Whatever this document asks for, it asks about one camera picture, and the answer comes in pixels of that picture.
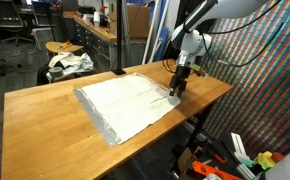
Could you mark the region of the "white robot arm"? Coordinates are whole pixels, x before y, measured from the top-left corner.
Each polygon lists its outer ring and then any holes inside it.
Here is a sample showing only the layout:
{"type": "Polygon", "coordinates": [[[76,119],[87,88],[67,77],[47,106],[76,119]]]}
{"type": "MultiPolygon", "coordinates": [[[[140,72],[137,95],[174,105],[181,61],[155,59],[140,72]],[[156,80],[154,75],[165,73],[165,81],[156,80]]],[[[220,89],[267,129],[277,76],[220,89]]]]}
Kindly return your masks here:
{"type": "Polygon", "coordinates": [[[180,97],[186,88],[186,79],[197,56],[206,53],[211,35],[197,27],[206,20],[237,19],[252,14],[269,0],[203,0],[172,33],[171,45],[180,51],[176,72],[169,84],[170,96],[180,97]]]}

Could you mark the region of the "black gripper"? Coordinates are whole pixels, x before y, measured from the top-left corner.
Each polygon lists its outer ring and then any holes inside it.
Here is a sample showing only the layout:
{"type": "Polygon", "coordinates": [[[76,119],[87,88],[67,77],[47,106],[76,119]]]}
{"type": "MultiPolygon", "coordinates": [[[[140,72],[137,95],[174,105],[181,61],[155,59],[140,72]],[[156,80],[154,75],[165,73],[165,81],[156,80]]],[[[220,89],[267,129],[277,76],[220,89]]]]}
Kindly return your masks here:
{"type": "Polygon", "coordinates": [[[181,98],[183,90],[186,87],[186,79],[189,77],[189,68],[185,66],[177,66],[176,72],[172,76],[172,80],[170,82],[170,96],[174,96],[175,90],[177,90],[177,97],[181,98]]]}

